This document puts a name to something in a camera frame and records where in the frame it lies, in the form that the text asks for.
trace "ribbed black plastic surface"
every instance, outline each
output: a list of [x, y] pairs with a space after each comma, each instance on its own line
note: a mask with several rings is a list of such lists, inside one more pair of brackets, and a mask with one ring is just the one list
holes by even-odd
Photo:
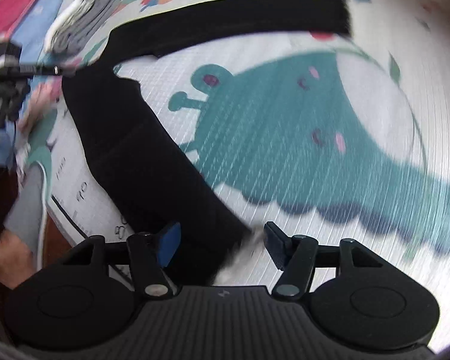
[[67, 353], [20, 349], [54, 360], [425, 360], [432, 356], [425, 347], [380, 355], [341, 346], [320, 332], [300, 305], [274, 300], [262, 286], [184, 287], [174, 299], [147, 303], [126, 331], [102, 345]]

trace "black line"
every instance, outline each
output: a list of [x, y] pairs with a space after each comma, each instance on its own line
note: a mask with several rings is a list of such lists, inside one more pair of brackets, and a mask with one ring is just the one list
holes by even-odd
[[[78, 227], [78, 225], [74, 222], [74, 220], [72, 218], [70, 218], [70, 215], [67, 214], [67, 212], [65, 211], [65, 209], [61, 206], [61, 204], [59, 203], [59, 201], [56, 199], [56, 197], [54, 195], [52, 195], [52, 200], [53, 203], [56, 204], [56, 206], [58, 207], [58, 209], [62, 212], [63, 216], [65, 216], [66, 220], [70, 222], [70, 224], [73, 226], [73, 228], [75, 230], [78, 231], [78, 233], [83, 237], [83, 238], [89, 238], [88, 235], [86, 235], [83, 230], [81, 228]], [[122, 279], [124, 279], [127, 283], [129, 283], [130, 285], [133, 286], [132, 281], [130, 280], [130, 278], [125, 275], [122, 271], [120, 271], [120, 269], [118, 269], [116, 267], [116, 265], [114, 264], [110, 264], [110, 266], [112, 267], [112, 269], [117, 272]]]

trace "black fabric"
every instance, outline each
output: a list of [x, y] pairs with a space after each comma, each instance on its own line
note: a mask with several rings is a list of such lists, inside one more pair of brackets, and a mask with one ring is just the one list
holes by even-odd
[[264, 31], [348, 35], [345, 0], [218, 0], [149, 16], [114, 29], [101, 57], [63, 78], [63, 93], [92, 175], [136, 232], [182, 226], [167, 274], [205, 284], [250, 234], [208, 187], [144, 102], [119, 62], [162, 56], [205, 41]]

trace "silver screw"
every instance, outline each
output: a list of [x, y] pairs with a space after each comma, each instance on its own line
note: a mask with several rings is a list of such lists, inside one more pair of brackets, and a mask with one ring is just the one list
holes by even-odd
[[277, 287], [277, 292], [282, 296], [295, 296], [300, 290], [292, 284], [282, 284]]
[[149, 286], [145, 287], [145, 294], [150, 296], [163, 296], [168, 292], [167, 286], [164, 286], [163, 284], [150, 284]]

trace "black robotic device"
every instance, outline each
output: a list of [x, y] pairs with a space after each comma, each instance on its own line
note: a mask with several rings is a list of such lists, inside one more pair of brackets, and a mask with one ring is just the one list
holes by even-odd
[[[11, 292], [7, 327], [37, 359], [433, 357], [439, 307], [428, 290], [353, 239], [323, 246], [273, 222], [264, 229], [283, 270], [271, 294], [175, 287], [157, 253], [168, 228], [120, 243], [94, 235]], [[108, 264], [130, 264], [135, 292], [108, 277]], [[337, 275], [310, 292], [318, 267]]]

